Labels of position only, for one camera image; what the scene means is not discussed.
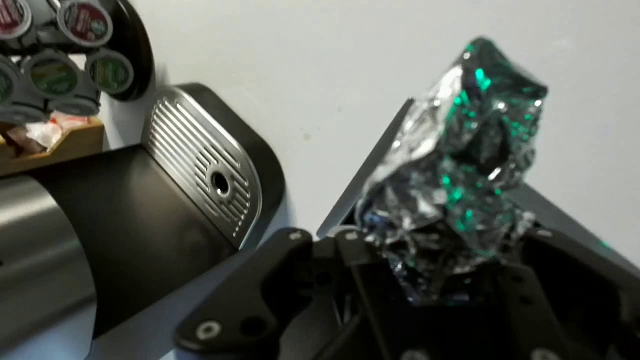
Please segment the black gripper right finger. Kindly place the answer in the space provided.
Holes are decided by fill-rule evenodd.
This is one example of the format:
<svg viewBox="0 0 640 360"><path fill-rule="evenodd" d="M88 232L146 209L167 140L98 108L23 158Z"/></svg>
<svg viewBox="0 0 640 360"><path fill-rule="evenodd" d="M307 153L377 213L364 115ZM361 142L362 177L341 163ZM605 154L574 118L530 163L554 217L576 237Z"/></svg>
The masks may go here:
<svg viewBox="0 0 640 360"><path fill-rule="evenodd" d="M640 276L615 251L535 226L501 259L493 360L640 360Z"/></svg>

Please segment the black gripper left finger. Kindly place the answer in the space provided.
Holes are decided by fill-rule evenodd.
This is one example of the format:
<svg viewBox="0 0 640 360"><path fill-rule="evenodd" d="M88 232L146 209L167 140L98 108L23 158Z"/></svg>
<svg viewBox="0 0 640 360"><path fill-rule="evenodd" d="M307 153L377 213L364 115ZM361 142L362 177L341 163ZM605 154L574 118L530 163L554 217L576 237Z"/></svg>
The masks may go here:
<svg viewBox="0 0 640 360"><path fill-rule="evenodd" d="M361 234L279 231L175 331L179 360L359 360Z"/></svg>

